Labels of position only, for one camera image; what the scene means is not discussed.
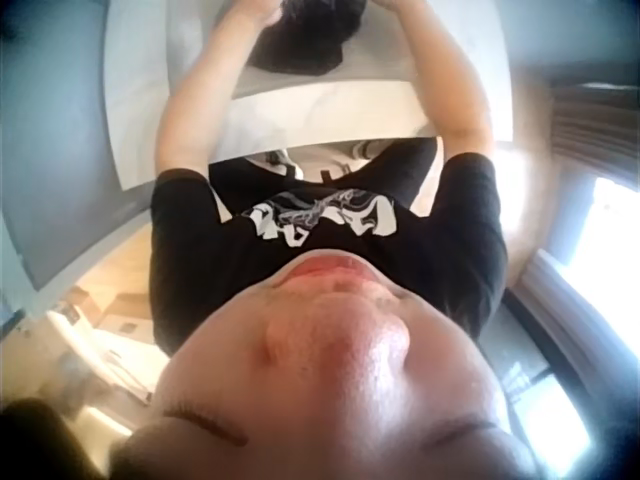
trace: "bright window light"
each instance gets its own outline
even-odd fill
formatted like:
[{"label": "bright window light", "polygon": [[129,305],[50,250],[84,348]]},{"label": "bright window light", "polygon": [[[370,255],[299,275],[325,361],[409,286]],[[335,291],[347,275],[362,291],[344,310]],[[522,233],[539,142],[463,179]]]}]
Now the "bright window light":
[{"label": "bright window light", "polygon": [[599,178],[565,279],[640,357],[640,193]]},{"label": "bright window light", "polygon": [[580,415],[556,377],[548,376],[514,403],[536,455],[559,477],[565,477],[591,440]]}]

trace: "curtain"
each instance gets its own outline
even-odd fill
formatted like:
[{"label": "curtain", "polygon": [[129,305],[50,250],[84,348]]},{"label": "curtain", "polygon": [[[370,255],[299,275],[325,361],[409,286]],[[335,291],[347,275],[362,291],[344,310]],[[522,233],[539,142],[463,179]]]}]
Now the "curtain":
[{"label": "curtain", "polygon": [[639,188],[637,86],[582,84],[553,89],[551,143],[556,158],[580,162],[629,188]]}]

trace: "white graphic print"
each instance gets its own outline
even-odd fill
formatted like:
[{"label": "white graphic print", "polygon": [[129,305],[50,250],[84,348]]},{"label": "white graphic print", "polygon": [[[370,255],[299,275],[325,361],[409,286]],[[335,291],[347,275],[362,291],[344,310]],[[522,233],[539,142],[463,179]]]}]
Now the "white graphic print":
[{"label": "white graphic print", "polygon": [[282,235],[290,247],[301,247],[321,218],[349,225],[359,237],[368,231],[388,237],[398,229],[393,202],[362,190],[344,190],[312,202],[282,193],[244,216],[253,220],[259,237],[273,240]]}]

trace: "sunlight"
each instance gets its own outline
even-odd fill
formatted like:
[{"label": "sunlight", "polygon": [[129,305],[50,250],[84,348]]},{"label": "sunlight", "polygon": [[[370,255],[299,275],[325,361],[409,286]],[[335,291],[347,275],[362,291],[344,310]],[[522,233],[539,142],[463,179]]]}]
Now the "sunlight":
[{"label": "sunlight", "polygon": [[640,194],[599,178],[566,280],[640,357]]}]

